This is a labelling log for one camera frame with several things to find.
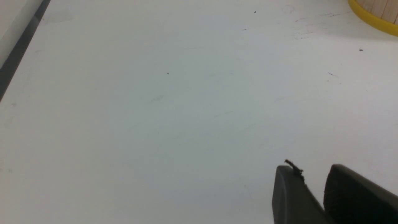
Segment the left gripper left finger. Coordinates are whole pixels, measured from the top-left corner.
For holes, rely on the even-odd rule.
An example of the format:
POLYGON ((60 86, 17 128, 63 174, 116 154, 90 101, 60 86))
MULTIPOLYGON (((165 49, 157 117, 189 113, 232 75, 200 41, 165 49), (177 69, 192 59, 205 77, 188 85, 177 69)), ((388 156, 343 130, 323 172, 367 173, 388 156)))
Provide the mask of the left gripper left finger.
POLYGON ((272 195, 275 224, 331 224, 323 207, 305 183, 303 170, 286 159, 277 166, 272 195))

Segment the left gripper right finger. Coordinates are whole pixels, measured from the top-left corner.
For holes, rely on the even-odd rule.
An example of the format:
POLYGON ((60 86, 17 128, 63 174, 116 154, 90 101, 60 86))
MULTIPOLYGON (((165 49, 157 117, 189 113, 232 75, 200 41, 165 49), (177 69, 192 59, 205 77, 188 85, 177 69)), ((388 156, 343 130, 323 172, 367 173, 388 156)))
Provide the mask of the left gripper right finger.
POLYGON ((341 164, 331 166, 323 206, 337 224, 396 224, 398 197, 341 164))

